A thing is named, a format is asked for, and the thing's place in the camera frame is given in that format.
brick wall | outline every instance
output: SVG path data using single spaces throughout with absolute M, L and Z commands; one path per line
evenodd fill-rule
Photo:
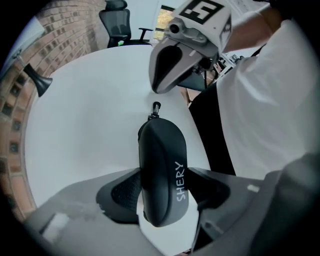
M 104 0 L 50 2 L 36 15 L 45 32 L 22 59 L 48 77 L 83 55 L 105 49 L 108 34 L 99 19 L 104 8 Z M 24 159 L 24 132 L 36 90 L 22 69 L 16 61 L 0 82 L 0 185 L 19 220 L 36 207 Z

white table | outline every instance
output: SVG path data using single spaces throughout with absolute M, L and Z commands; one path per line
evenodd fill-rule
M 154 101 L 161 103 L 160 117 L 182 131 L 188 166 L 210 169 L 179 89 L 152 92 L 151 51 L 149 45 L 100 50 L 54 72 L 53 83 L 34 102 L 26 128 L 26 170 L 37 206 L 70 184 L 138 167 L 138 130 Z M 185 216 L 167 227 L 155 228 L 140 218 L 142 232 L 165 255 L 191 247 L 198 212 L 192 196 L 189 202 Z

black wall light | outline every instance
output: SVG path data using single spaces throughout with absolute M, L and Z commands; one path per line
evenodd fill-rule
M 12 58 L 17 59 L 22 64 L 23 71 L 32 79 L 32 81 L 35 84 L 38 95 L 39 97 L 41 97 L 47 91 L 53 79 L 39 75 L 29 63 L 24 63 L 20 55 L 21 50 L 19 50 L 18 53 L 15 54 Z

window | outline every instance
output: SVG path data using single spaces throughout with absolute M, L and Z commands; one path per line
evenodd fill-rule
M 162 5 L 161 10 L 158 16 L 158 20 L 155 27 L 154 32 L 154 39 L 161 40 L 165 34 L 165 28 L 167 27 L 168 23 L 173 19 L 171 16 L 172 12 L 174 11 L 173 8 Z

black mesh chair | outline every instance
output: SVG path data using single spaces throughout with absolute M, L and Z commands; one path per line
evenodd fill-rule
M 99 12 L 99 17 L 110 36 L 108 48 L 117 47 L 119 41 L 124 41 L 125 46 L 128 45 L 150 45 L 144 42 L 146 31 L 152 29 L 142 28 L 142 35 L 139 40 L 131 40 L 130 29 L 130 11 L 126 9 L 128 6 L 124 0 L 107 0 L 105 9 Z

